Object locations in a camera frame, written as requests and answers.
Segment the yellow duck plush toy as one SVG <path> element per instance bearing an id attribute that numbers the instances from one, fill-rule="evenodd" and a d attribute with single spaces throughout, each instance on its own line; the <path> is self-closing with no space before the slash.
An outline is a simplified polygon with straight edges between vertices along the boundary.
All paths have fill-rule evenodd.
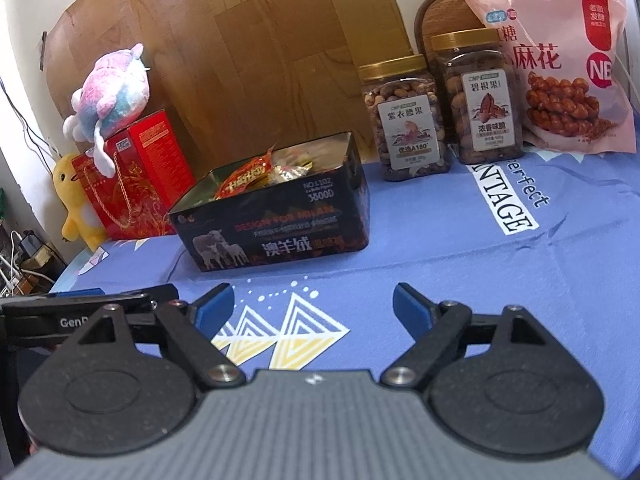
<path id="1" fill-rule="evenodd" d="M 81 238 L 95 252 L 107 240 L 107 234 L 76 174 L 74 158 L 74 155 L 64 155 L 53 169 L 55 192 L 67 210 L 61 233 L 68 242 Z"/>

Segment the black tin box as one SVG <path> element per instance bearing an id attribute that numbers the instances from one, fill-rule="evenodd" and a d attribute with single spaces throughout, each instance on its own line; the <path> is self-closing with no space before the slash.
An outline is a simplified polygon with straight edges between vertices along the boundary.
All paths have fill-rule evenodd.
<path id="1" fill-rule="evenodd" d="M 203 272 L 356 252 L 369 243 L 367 179 L 352 133 L 278 148 L 311 154 L 306 177 L 215 200 L 221 183 L 252 158 L 209 171 L 169 211 L 184 247 Z"/>

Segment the pink twisted snack bag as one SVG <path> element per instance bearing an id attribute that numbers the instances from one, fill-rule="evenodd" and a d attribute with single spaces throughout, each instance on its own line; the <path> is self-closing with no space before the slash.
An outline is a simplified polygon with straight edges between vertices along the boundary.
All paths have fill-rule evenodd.
<path id="1" fill-rule="evenodd" d="M 464 0 L 498 32 L 525 140 L 543 150 L 634 153 L 634 112 L 614 77 L 625 0 Z"/>

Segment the brown round wooden board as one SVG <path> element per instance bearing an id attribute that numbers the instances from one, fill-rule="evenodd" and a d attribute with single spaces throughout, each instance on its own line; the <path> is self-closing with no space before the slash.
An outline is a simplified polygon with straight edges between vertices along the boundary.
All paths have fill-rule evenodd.
<path id="1" fill-rule="evenodd" d="M 465 0 L 425 0 L 416 11 L 413 31 L 418 51 L 431 62 L 435 58 L 431 36 L 483 27 Z"/>

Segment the pink blue plush toy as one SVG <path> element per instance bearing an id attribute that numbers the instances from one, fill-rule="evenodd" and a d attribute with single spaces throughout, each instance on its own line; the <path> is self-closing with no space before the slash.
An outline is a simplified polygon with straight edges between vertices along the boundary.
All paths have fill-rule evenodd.
<path id="1" fill-rule="evenodd" d="M 149 103 L 149 69 L 142 61 L 143 52 L 139 42 L 98 58 L 82 87 L 72 94 L 74 112 L 63 122 L 66 139 L 92 144 L 96 169 L 107 178 L 114 177 L 115 162 L 106 154 L 105 141 L 135 122 Z"/>

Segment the clear yellow snack packet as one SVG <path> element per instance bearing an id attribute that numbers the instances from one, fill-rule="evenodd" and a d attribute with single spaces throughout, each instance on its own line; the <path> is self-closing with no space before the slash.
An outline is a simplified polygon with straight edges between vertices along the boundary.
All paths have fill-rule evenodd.
<path id="1" fill-rule="evenodd" d="M 277 185 L 290 182 L 310 174 L 314 168 L 314 159 L 311 154 L 277 155 L 273 159 L 273 167 L 269 171 L 267 183 Z"/>

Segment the red orange snack packet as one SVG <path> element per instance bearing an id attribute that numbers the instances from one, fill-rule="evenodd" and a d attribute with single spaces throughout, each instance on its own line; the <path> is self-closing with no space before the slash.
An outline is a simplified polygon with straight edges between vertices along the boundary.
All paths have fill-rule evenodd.
<path id="1" fill-rule="evenodd" d="M 235 169 L 221 183 L 214 195 L 214 199 L 224 200 L 225 198 L 242 194 L 251 184 L 267 177 L 273 167 L 272 151 L 273 148 L 270 148 L 264 154 L 252 158 L 243 166 Z"/>

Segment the red gift box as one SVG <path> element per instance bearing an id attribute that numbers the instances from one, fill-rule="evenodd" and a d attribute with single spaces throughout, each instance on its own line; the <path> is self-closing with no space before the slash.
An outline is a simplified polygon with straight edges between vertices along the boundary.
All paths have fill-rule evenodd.
<path id="1" fill-rule="evenodd" d="M 175 233 L 169 211 L 195 184 L 169 116 L 158 110 L 105 141 L 115 174 L 96 169 L 91 153 L 72 159 L 89 203 L 112 240 Z"/>

